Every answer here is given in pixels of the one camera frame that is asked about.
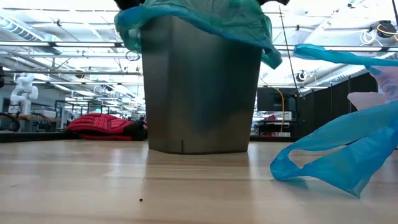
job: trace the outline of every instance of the blue plastic bag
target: blue plastic bag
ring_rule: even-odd
[[[398,145],[398,102],[346,114],[281,150],[271,164],[275,179],[309,176],[359,198],[361,191]],[[326,151],[356,141],[339,151],[297,167],[294,150]]]
[[[255,0],[146,0],[115,17],[125,46],[141,52],[139,28],[161,16],[177,16],[210,34],[261,47],[262,61],[271,68],[282,63],[279,51],[272,45],[271,20]]]
[[[294,55],[307,60],[325,60],[333,63],[365,66],[398,66],[398,60],[361,57],[349,52],[326,50],[324,47],[313,44],[298,44],[294,48]]]

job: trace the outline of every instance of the gray trash can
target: gray trash can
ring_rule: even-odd
[[[246,152],[262,49],[171,16],[142,27],[141,44],[149,148]]]

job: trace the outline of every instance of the light wood surface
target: light wood surface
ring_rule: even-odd
[[[398,223],[398,153],[358,200],[316,179],[274,180],[269,164],[286,145],[181,156],[146,142],[0,144],[0,223]]]

